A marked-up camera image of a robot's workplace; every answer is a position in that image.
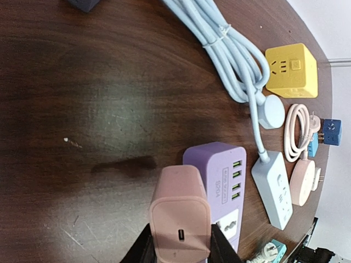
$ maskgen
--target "yellow cube socket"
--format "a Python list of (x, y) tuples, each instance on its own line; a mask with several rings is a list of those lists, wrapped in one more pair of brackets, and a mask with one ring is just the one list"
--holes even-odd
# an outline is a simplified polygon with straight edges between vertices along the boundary
[(270, 67), (266, 88), (283, 98), (318, 96), (317, 61), (302, 44), (269, 48), (265, 57)]

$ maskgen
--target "dark wooden surface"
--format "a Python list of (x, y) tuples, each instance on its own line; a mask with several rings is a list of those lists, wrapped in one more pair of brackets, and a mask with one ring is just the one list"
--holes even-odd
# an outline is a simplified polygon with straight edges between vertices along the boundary
[[(217, 4), (261, 50), (305, 43), (319, 62), (320, 96), (302, 101), (331, 116), (326, 57), (287, 2)], [(119, 262), (147, 223), (160, 169), (206, 142), (247, 150), (244, 259), (271, 238), (291, 251), (320, 197), (321, 187), (295, 207), (284, 232), (269, 225), (250, 176), (258, 156), (248, 107), (228, 97), (206, 52), (160, 0), (101, 0), (90, 14), (63, 0), (2, 0), (0, 125), (2, 263)], [(262, 134), (282, 151), (282, 129)], [(323, 171), (327, 155), (321, 146)]]

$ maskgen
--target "black object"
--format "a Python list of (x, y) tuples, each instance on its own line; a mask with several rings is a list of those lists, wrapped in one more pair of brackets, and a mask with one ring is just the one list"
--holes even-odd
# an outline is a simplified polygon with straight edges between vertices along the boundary
[(318, 248), (316, 251), (308, 247), (301, 247), (295, 260), (301, 263), (328, 263), (335, 253), (325, 248)]
[[(156, 253), (150, 225), (144, 228), (120, 263), (154, 263)], [(211, 229), (211, 253), (208, 263), (243, 263), (217, 225)]]
[(87, 13), (92, 10), (100, 0), (68, 0), (68, 2)]

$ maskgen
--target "white scratch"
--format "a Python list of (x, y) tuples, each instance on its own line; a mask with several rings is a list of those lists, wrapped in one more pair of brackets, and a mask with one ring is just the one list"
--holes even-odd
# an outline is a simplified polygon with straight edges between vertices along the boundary
[(86, 249), (74, 238), (72, 237), (66, 230), (64, 230), (62, 227), (60, 227), (60, 229), (62, 231), (64, 231), (66, 233), (66, 235), (68, 235), (77, 245), (79, 245), (84, 251), (86, 251)]
[(97, 239), (96, 235), (93, 233), (93, 231), (91, 230), (91, 228), (88, 226), (88, 224), (84, 221), (84, 224), (86, 224), (87, 228), (89, 229), (90, 233), (94, 236), (95, 240), (99, 242), (99, 244), (101, 244), (101, 242)]
[(95, 256), (93, 256), (92, 254), (90, 254), (90, 256), (92, 256), (92, 258), (93, 258), (97, 263), (100, 263), (100, 261), (97, 260), (97, 259), (95, 258)]
[(114, 116), (114, 117), (116, 117), (116, 118), (119, 118), (119, 119), (128, 119), (128, 118), (126, 118), (126, 117), (122, 117), (122, 116), (114, 115), (114, 114), (112, 114), (112, 116)]
[(78, 218), (79, 218), (79, 215), (76, 217), (76, 220), (73, 222), (73, 227), (76, 226), (76, 222), (77, 222)]
[(104, 242), (107, 242), (107, 240), (112, 236), (112, 233), (114, 232), (114, 230), (116, 229), (117, 225), (115, 225), (115, 227), (112, 229), (112, 231), (110, 231), (110, 234), (106, 237)]

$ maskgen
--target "pink charger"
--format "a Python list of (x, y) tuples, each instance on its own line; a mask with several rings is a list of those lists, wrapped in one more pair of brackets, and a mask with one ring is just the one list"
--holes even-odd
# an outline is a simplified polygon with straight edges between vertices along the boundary
[(152, 198), (150, 228), (161, 263), (197, 263), (210, 254), (211, 212), (192, 165), (162, 170)]

